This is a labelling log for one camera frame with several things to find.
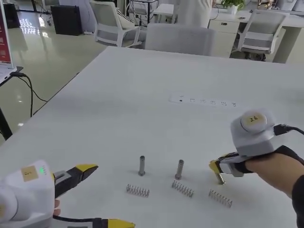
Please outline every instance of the coiled spring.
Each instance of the coiled spring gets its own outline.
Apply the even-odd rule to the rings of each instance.
[[[127,185],[126,190],[128,193],[130,193],[132,195],[142,196],[142,197],[146,197],[146,198],[149,197],[149,194],[150,194],[150,190],[136,187],[136,186],[133,186],[130,184]]]
[[[225,205],[228,208],[231,208],[232,206],[232,200],[228,199],[225,196],[222,196],[221,194],[217,193],[216,191],[210,189],[209,197],[216,200],[217,202],[220,202],[221,204]]]
[[[185,185],[182,185],[178,181],[174,181],[172,183],[172,188],[176,189],[177,191],[181,192],[182,194],[192,198],[194,191],[190,188],[187,188]]]

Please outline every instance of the sticker label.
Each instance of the sticker label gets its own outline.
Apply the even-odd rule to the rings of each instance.
[[[255,113],[251,116],[246,117],[246,124],[247,125],[255,125],[260,122],[264,122],[265,118],[260,113]]]
[[[24,182],[38,179],[38,173],[37,173],[34,165],[22,168],[21,173],[22,173]]]
[[[4,212],[5,212],[5,205],[0,204],[0,218],[4,216]]]

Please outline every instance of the sleeve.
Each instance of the sleeve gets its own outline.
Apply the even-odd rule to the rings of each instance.
[[[294,184],[292,200],[294,210],[297,214],[298,228],[304,228],[304,175]]]

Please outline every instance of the black speaker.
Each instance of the black speaker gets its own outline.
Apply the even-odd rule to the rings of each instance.
[[[19,28],[19,18],[14,4],[3,4],[8,29]]]
[[[56,34],[78,36],[83,33],[78,6],[51,6]]]

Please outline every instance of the white handheld device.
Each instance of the white handheld device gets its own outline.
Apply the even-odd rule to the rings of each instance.
[[[0,228],[47,228],[53,218],[54,175],[37,161],[0,180]]]

